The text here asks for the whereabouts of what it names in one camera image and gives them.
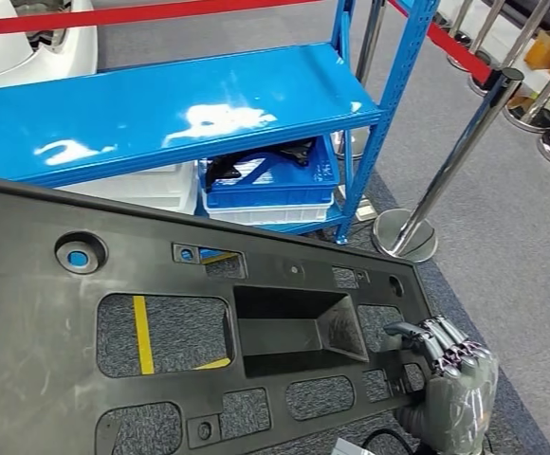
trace blue metal shelf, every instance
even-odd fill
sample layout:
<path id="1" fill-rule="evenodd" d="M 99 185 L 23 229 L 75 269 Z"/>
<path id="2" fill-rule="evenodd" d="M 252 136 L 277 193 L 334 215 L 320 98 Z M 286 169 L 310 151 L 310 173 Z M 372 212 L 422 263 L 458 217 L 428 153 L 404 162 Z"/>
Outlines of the blue metal shelf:
<path id="1" fill-rule="evenodd" d="M 28 106 L 67 114 L 36 121 Z M 19 85 L 0 89 L 0 177 L 59 187 L 366 126 L 381 114 L 329 43 Z"/>

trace white plastic bin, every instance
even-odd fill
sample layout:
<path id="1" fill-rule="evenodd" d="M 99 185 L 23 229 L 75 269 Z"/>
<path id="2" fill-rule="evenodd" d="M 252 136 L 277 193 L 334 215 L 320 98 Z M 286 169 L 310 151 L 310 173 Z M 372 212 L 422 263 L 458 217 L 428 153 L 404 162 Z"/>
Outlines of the white plastic bin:
<path id="1" fill-rule="evenodd" d="M 199 186 L 196 163 L 189 161 L 60 189 L 192 215 L 197 205 Z"/>
<path id="2" fill-rule="evenodd" d="M 334 204 L 334 196 L 332 196 L 332 201 L 326 204 L 210 209 L 206 205 L 205 191 L 202 192 L 202 196 L 203 209 L 213 220 L 252 226 L 324 221 L 328 209 Z"/>

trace gray glove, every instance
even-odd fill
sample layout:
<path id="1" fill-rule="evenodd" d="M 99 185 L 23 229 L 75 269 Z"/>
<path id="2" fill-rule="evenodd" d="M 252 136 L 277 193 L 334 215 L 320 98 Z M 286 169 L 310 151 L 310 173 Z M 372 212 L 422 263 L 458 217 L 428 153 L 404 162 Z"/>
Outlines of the gray glove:
<path id="1" fill-rule="evenodd" d="M 384 331 L 390 349 L 424 355 L 433 371 L 424 402 L 395 411 L 402 427 L 445 455 L 482 453 L 498 380 L 495 355 L 441 316 Z"/>

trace round hole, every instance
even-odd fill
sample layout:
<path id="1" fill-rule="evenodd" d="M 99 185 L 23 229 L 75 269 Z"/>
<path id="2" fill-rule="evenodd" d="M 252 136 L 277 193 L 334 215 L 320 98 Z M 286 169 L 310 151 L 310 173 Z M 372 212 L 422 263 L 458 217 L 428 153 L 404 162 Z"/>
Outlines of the round hole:
<path id="1" fill-rule="evenodd" d="M 206 441 L 208 439 L 210 439 L 210 437 L 212 435 L 212 426 L 210 425 L 209 422 L 201 422 L 199 426 L 197 427 L 197 435 L 202 441 Z"/>
<path id="2" fill-rule="evenodd" d="M 56 259 L 64 268 L 77 274 L 95 272 L 107 260 L 106 246 L 89 232 L 69 232 L 54 247 Z"/>
<path id="3" fill-rule="evenodd" d="M 389 285 L 391 287 L 391 291 L 393 292 L 393 294 L 394 294 L 396 297 L 401 298 L 404 295 L 404 288 L 397 279 L 397 277 L 394 277 L 393 275 L 391 275 L 389 277 Z"/>
<path id="4" fill-rule="evenodd" d="M 183 249 L 181 251 L 181 257 L 185 261 L 193 261 L 193 251 L 190 249 Z"/>
<path id="5" fill-rule="evenodd" d="M 83 251 L 71 251 L 67 256 L 68 263 L 73 267 L 85 267 L 88 265 L 89 259 L 88 255 Z"/>

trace white machine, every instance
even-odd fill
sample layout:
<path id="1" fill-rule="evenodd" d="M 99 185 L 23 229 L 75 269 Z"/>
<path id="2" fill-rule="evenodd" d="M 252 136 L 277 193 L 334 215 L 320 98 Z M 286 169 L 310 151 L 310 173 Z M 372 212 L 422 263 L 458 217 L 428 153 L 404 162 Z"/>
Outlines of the white machine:
<path id="1" fill-rule="evenodd" d="M 0 0 L 0 18 L 93 9 L 90 0 Z M 96 27 L 73 27 L 0 35 L 0 87 L 50 81 L 96 72 Z M 29 114 L 57 116 L 62 113 Z"/>

